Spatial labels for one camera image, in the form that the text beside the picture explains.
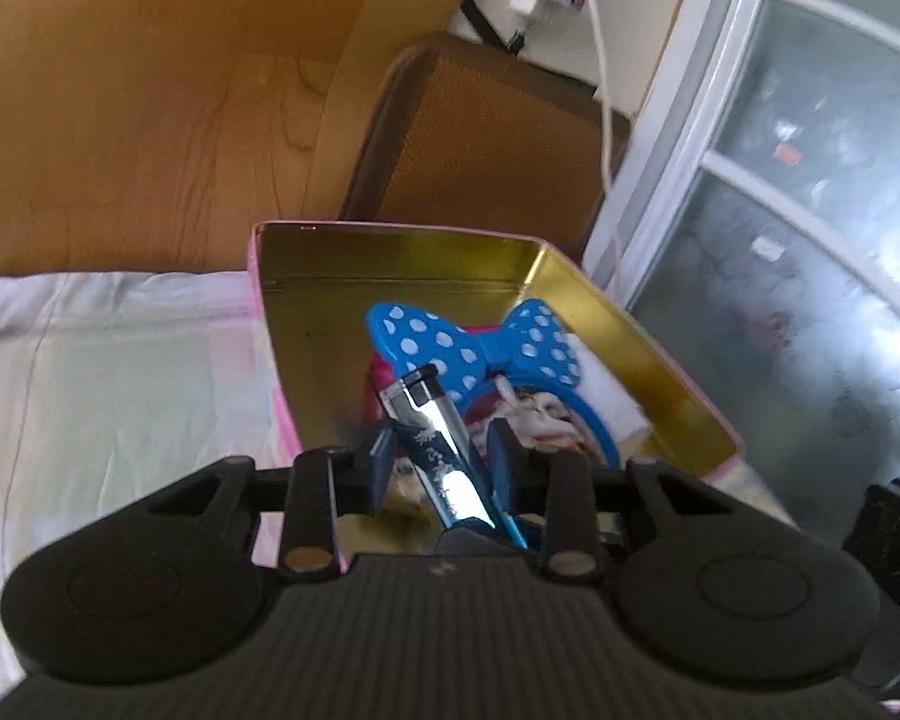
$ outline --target chair backrest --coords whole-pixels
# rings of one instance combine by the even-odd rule
[[[619,166],[629,122],[613,119]],[[394,62],[343,218],[544,238],[578,259],[600,208],[592,89],[450,35]]]
[[[0,274],[230,269],[333,218],[386,67],[460,0],[0,0]]]

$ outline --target bed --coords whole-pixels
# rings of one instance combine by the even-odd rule
[[[0,278],[0,591],[44,544],[229,454],[286,461],[247,274]],[[0,626],[0,695],[21,676]]]

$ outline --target blue polka dot bow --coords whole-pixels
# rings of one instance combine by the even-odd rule
[[[577,356],[560,320],[536,298],[520,303],[495,331],[467,333],[436,314],[400,303],[371,308],[367,329],[394,375],[432,362],[444,391],[458,404],[470,402],[475,389],[482,389],[478,384],[495,373],[518,385],[559,383],[573,389],[580,384]]]

